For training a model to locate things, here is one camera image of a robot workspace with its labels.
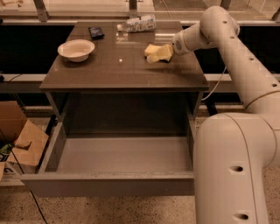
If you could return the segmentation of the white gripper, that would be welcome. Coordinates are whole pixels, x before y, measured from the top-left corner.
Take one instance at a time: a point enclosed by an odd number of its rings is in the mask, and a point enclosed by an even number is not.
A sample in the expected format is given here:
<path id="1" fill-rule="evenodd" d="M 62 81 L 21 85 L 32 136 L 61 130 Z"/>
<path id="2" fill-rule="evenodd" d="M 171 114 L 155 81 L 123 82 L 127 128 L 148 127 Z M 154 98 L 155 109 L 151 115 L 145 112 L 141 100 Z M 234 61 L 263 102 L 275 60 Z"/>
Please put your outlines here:
<path id="1" fill-rule="evenodd" d="M 184 55 L 191 51 L 189 49 L 186 31 L 176 33 L 171 40 L 171 45 L 166 44 L 161 46 L 157 52 L 147 57 L 147 62 L 152 64 L 160 60 L 169 61 L 172 58 L 173 51 L 177 55 Z"/>

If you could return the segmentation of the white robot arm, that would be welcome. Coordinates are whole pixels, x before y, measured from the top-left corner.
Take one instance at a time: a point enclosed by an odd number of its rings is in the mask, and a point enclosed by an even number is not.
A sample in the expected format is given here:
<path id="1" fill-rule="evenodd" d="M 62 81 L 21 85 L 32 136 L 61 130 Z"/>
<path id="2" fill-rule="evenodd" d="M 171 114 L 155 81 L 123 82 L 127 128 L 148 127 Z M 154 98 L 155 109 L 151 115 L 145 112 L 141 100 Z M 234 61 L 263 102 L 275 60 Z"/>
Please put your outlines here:
<path id="1" fill-rule="evenodd" d="M 280 83 L 239 31 L 225 9 L 212 6 L 171 42 L 178 55 L 217 48 L 245 108 L 208 117 L 195 136 L 197 224 L 269 224 L 263 169 L 280 161 Z"/>

